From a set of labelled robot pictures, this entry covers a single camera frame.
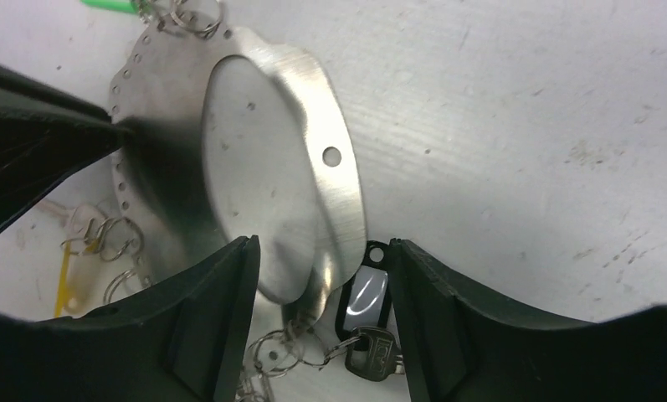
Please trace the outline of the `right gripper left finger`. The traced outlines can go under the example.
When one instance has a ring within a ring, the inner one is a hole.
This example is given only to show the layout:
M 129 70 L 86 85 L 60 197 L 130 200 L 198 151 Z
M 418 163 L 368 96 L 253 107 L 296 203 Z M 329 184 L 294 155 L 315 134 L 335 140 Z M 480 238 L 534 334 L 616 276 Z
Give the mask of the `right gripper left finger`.
M 80 318 L 0 314 L 0 401 L 232 401 L 259 279 L 239 237 Z

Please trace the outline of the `green tagged key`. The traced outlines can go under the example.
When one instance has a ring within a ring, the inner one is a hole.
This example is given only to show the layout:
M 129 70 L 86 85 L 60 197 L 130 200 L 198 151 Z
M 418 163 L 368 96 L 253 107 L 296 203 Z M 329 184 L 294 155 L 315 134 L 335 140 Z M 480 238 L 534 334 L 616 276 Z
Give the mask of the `green tagged key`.
M 118 13 L 137 13 L 136 6 L 131 0 L 81 0 L 81 2 L 90 8 Z

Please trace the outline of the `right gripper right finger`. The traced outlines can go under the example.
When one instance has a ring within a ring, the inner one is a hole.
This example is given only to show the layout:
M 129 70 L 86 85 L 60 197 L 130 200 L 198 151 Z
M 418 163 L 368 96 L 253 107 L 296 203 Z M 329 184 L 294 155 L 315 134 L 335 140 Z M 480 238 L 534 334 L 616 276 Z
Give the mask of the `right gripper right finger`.
M 667 401 L 667 305 L 605 322 L 564 317 L 388 246 L 414 401 Z

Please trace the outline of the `metal key ring plate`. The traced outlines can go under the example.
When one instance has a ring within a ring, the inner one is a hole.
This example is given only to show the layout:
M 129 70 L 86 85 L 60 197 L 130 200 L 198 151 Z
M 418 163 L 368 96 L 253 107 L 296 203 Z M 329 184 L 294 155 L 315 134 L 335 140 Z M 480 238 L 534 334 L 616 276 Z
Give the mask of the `metal key ring plate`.
M 239 236 L 259 239 L 254 307 L 268 327 L 244 355 L 263 382 L 305 362 L 301 336 L 357 272 L 367 229 L 345 118 L 318 59 L 184 1 L 134 1 L 146 23 L 110 83 L 133 274 L 150 287 Z

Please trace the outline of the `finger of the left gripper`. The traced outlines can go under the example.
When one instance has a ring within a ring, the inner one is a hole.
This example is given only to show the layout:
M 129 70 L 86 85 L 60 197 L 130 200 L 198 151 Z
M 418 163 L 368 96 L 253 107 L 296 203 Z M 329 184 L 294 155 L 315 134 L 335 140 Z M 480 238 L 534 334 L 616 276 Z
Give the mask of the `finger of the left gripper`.
M 0 234 L 130 134 L 102 108 L 0 65 Z

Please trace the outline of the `yellow tagged key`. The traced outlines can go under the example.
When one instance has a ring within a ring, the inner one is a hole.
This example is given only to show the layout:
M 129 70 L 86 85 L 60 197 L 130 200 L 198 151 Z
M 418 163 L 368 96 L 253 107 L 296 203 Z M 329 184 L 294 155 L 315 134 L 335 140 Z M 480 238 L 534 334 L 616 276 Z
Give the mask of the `yellow tagged key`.
M 59 269 L 54 316 L 78 316 L 90 309 L 100 273 L 97 232 L 106 216 L 92 204 L 66 207 L 50 199 L 38 202 L 37 208 L 55 217 L 65 239 Z

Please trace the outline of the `black tagged key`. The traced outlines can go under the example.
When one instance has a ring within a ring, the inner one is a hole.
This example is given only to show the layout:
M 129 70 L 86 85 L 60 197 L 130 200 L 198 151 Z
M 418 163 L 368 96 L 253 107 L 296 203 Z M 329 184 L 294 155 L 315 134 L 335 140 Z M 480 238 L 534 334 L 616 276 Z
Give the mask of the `black tagged key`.
M 387 328 L 392 310 L 389 275 L 383 267 L 387 245 L 369 240 L 354 276 L 342 287 L 336 307 L 339 343 L 327 351 L 325 363 L 341 359 L 351 374 L 370 382 L 404 375 L 402 351 Z

